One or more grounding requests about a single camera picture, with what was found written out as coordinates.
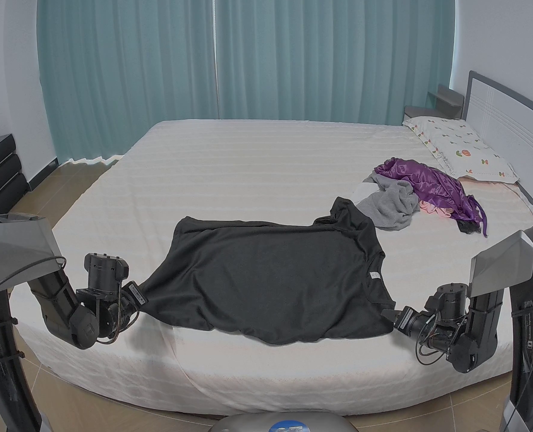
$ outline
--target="white wall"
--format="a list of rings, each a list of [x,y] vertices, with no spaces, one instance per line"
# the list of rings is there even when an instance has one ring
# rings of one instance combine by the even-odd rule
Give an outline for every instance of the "white wall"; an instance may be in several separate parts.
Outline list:
[[[0,134],[12,133],[30,180],[56,157],[39,82],[37,0],[0,0]]]
[[[457,0],[451,88],[475,70],[533,101],[533,0]]]

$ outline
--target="floral pillowcase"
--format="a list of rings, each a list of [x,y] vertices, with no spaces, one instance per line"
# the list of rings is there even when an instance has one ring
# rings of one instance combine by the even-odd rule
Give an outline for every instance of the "floral pillowcase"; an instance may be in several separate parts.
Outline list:
[[[514,184],[518,181],[506,160],[480,139],[464,120],[415,117],[402,122],[429,148],[445,172],[477,181]]]

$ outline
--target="blue sticker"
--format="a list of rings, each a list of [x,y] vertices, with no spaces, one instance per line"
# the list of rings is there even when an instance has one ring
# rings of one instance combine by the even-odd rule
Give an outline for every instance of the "blue sticker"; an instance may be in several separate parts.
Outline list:
[[[299,421],[281,421],[272,426],[269,432],[310,432],[310,429]]]

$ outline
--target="mattress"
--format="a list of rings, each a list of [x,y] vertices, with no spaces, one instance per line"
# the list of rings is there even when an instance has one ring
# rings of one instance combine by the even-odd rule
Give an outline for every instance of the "mattress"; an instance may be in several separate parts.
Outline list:
[[[298,121],[185,120],[154,126],[57,223],[74,288],[87,285],[88,252],[118,255],[143,282],[162,262],[176,223],[263,220],[310,225],[337,196],[350,197],[390,157],[437,166],[406,127]],[[414,214],[399,232],[378,230],[385,284],[421,310],[441,284],[468,282],[470,259],[518,229],[533,211],[516,186],[464,182],[488,217],[488,238],[456,222]],[[469,374],[445,360],[421,366],[414,341],[393,332],[269,346],[240,334],[167,326],[141,314],[116,344],[78,350],[51,336],[26,284],[11,308],[42,363],[85,389],[135,405],[195,414],[329,410],[342,415],[411,406],[512,367],[510,300],[492,359]]]

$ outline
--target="gray cloth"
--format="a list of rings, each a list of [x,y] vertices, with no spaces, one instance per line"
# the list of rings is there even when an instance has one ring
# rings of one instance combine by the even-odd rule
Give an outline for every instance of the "gray cloth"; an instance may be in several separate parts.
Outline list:
[[[420,211],[418,195],[408,181],[377,175],[374,171],[364,183],[377,183],[380,191],[372,193],[356,207],[371,218],[375,227],[400,230],[410,224],[414,212]]]

